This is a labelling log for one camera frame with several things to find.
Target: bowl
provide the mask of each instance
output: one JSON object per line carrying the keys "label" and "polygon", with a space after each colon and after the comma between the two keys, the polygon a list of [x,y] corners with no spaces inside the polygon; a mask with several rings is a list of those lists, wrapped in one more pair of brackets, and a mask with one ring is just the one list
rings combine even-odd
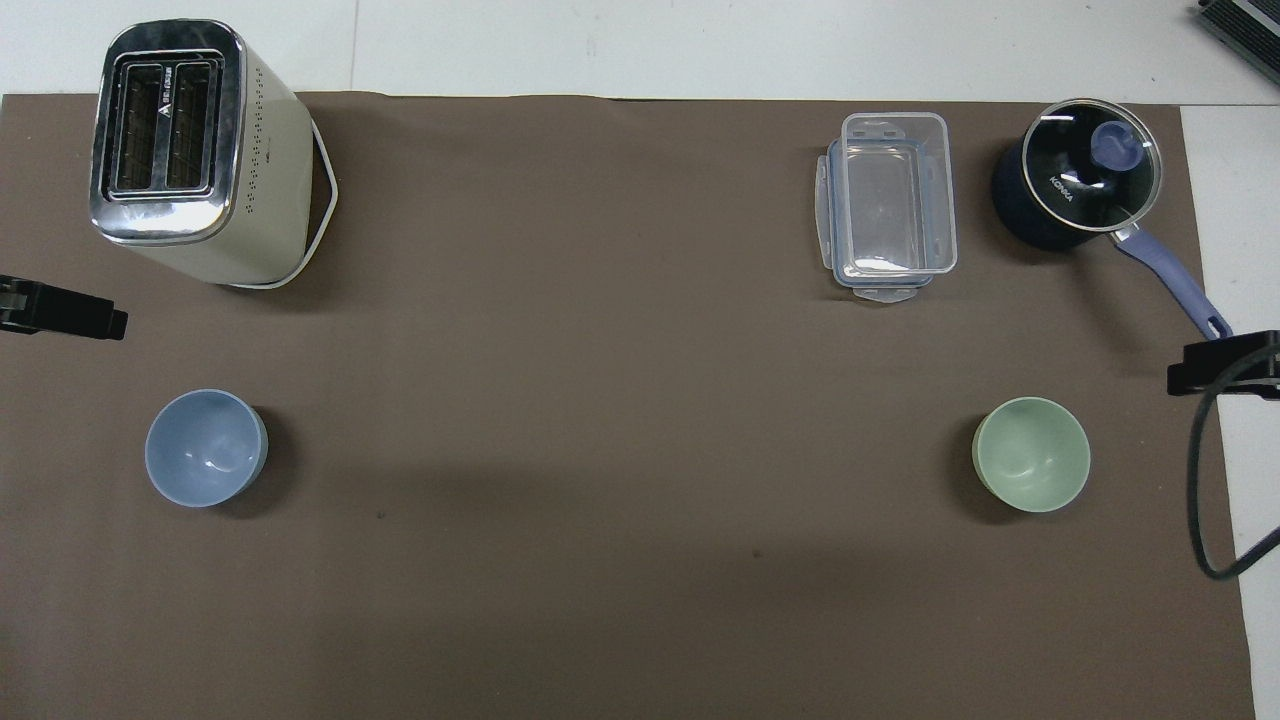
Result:
{"label": "bowl", "polygon": [[1089,477],[1089,439],[1075,415],[1043,397],[996,407],[973,436],[973,466],[987,489],[1027,512],[1075,500]]}
{"label": "bowl", "polygon": [[156,415],[145,456],[160,495],[186,507],[209,507],[257,478],[266,462],[266,425],[234,395],[195,389]]}

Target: saucepan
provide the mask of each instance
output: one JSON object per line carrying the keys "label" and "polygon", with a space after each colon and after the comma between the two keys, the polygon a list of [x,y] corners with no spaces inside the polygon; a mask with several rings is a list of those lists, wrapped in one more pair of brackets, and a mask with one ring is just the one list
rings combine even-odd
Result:
{"label": "saucepan", "polygon": [[991,181],[1001,222],[1044,250],[1100,234],[1160,277],[1208,340],[1231,336],[1222,314],[1167,247],[1138,227],[1161,183],[1160,147],[1137,115],[1080,97],[1050,106],[1000,159]]}

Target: blue lid knob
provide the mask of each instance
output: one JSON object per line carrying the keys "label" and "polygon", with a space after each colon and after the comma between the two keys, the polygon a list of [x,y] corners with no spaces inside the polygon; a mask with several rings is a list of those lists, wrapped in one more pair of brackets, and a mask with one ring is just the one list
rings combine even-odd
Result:
{"label": "blue lid knob", "polygon": [[1147,151],[1133,126],[1124,120],[1108,120],[1093,129],[1089,154],[1094,165],[1125,173],[1137,168]]}

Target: clear plastic container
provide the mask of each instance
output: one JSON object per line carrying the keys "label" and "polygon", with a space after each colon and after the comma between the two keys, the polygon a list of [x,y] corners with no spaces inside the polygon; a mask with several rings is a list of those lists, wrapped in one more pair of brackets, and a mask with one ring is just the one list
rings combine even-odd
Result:
{"label": "clear plastic container", "polygon": [[956,264],[947,123],[933,113],[855,113],[818,158],[822,261],[859,297],[899,302]]}

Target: saucepan handle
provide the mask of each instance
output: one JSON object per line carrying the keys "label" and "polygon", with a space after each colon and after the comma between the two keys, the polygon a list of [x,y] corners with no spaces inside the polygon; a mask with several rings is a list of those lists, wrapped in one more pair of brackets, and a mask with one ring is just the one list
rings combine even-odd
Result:
{"label": "saucepan handle", "polygon": [[1156,240],[1156,236],[1138,225],[1129,225],[1112,232],[1111,240],[1120,252],[1156,273],[1160,282],[1165,283],[1169,292],[1187,311],[1187,316],[1196,323],[1207,340],[1231,337],[1231,325],[1226,324],[1222,314],[1208,301],[1196,278],[1187,272],[1187,268],[1167,247]]}

